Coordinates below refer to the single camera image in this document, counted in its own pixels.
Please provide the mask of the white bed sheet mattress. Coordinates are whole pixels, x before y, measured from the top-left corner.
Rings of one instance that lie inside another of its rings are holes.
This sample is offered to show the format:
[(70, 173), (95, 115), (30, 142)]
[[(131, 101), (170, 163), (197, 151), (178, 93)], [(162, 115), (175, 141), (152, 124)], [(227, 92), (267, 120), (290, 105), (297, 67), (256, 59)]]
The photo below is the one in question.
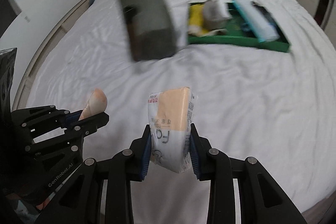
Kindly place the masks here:
[[(176, 14), (205, 0), (166, 1)], [(335, 49), (296, 0), (251, 1), (274, 16), (288, 53), (193, 45), (135, 63), (119, 1), (96, 0), (46, 58), (27, 106), (76, 111), (102, 89), (110, 120), (85, 138), (84, 157), (104, 160), (142, 135), (151, 93), (187, 86), (198, 133), (230, 157), (257, 158), (306, 211), (335, 191)]]

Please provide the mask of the green tray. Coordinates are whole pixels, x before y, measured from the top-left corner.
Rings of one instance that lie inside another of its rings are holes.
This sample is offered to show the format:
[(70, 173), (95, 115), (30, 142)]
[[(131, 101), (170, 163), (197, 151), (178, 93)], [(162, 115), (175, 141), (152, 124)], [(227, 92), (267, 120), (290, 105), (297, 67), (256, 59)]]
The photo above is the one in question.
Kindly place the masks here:
[(226, 25), (226, 33), (223, 35), (197, 37), (189, 35), (187, 41), (189, 44), (228, 44), (241, 47), (252, 47), (276, 52), (287, 53), (290, 50), (290, 42), (277, 26), (276, 31), (280, 38), (273, 42), (261, 43), (252, 32), (248, 23), (240, 15), (233, 3), (228, 3), (228, 9), (232, 19)]

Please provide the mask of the dark glass jar with lid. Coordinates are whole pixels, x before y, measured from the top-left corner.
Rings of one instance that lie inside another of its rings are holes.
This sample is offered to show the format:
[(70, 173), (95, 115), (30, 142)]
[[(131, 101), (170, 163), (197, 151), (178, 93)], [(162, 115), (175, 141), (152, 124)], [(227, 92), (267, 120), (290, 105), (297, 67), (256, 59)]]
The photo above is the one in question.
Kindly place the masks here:
[(165, 0), (120, 0), (134, 61), (173, 56), (177, 38)]

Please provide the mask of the teal blue cloth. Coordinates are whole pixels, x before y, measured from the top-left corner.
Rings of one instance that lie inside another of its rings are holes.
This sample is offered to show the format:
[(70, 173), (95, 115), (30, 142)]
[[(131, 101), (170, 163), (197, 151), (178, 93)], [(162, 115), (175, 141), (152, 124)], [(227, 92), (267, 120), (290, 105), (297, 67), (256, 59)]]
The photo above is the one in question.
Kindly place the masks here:
[(268, 22), (274, 26), (274, 28), (277, 28), (277, 23), (274, 20), (273, 16), (271, 15), (271, 13), (263, 6), (258, 5), (256, 2), (252, 2), (252, 5), (258, 10), (260, 11), (263, 16), (266, 18), (266, 20), (268, 20)]

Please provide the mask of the round beige powder puff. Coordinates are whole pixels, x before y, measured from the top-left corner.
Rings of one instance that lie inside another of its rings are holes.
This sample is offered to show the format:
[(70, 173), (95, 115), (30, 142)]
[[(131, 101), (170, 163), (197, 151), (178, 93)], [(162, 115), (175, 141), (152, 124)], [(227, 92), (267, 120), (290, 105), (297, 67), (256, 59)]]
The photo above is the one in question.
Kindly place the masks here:
[(79, 120), (103, 113), (106, 110), (107, 104), (108, 99), (105, 93), (101, 89), (95, 89), (83, 108)]

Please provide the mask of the tissue pack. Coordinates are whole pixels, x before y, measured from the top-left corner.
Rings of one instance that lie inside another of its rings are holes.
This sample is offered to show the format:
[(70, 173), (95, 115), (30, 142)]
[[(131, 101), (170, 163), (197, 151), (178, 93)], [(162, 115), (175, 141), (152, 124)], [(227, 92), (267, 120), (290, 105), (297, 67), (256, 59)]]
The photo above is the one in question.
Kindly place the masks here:
[(150, 94), (151, 160), (175, 173), (191, 167), (190, 132), (195, 97), (189, 87)]

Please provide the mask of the white radiator cover cabinet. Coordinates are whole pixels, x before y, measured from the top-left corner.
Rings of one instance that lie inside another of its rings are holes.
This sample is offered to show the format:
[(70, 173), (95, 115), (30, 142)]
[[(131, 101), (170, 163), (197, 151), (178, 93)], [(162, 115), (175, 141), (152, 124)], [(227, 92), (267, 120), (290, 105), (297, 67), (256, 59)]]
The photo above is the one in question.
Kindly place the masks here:
[(25, 73), (18, 86), (18, 90), (14, 97), (12, 110), (22, 109), (26, 107), (31, 88), (35, 77), (49, 53), (58, 45), (60, 40), (70, 31), (76, 21), (89, 8), (90, 0), (81, 0), (70, 11), (68, 11), (60, 21), (52, 28), (50, 33), (42, 41), (37, 51), (33, 55), (27, 66)]

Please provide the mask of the yellow cloth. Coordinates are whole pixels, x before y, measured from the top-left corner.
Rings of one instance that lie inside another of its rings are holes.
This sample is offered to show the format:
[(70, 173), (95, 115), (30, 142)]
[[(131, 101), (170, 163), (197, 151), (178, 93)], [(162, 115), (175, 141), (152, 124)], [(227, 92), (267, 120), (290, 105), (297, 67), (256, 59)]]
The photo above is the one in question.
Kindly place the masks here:
[(191, 5), (189, 8), (189, 34), (202, 36), (205, 34), (203, 28), (203, 7), (204, 4)]

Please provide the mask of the grey eye mask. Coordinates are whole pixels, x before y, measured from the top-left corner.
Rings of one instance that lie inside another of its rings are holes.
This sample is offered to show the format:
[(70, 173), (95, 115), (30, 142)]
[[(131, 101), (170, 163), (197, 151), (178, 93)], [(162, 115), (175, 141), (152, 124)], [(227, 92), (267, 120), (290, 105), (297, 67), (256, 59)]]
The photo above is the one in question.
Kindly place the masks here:
[(207, 0), (202, 8), (204, 27), (210, 31), (224, 28), (232, 15), (227, 3), (221, 0)]

